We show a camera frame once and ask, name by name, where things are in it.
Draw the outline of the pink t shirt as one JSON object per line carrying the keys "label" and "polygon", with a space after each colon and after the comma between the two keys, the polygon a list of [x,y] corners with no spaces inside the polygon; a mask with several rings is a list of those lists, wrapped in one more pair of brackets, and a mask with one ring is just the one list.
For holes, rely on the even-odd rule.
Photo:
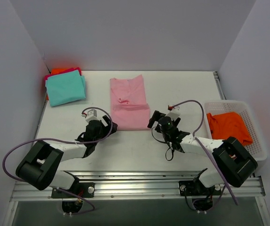
{"label": "pink t shirt", "polygon": [[144,79],[110,79],[110,115],[119,130],[147,130],[150,107]]}

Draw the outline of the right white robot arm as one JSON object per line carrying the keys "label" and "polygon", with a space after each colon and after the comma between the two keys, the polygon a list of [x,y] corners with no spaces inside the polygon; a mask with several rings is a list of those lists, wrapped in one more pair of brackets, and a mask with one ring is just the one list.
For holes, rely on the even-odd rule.
{"label": "right white robot arm", "polygon": [[198,194],[205,194],[210,187],[228,183],[233,187],[241,185],[258,168],[255,158],[234,137],[209,139],[195,137],[177,128],[180,114],[171,110],[168,114],[154,111],[147,127],[155,129],[163,136],[162,143],[168,145],[172,154],[193,153],[207,156],[215,169],[203,169],[196,176],[193,188]]}

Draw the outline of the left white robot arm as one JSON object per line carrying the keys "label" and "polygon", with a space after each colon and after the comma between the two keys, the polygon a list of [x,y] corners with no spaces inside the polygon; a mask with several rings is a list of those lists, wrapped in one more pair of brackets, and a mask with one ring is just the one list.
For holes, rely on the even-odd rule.
{"label": "left white robot arm", "polygon": [[89,157],[97,146],[97,141],[117,131],[118,125],[108,116],[88,120],[88,125],[76,142],[81,144],[50,144],[43,140],[35,142],[16,169],[16,175],[38,190],[47,187],[60,188],[67,197],[75,197],[81,192],[79,179],[73,174],[58,170],[61,162]]}

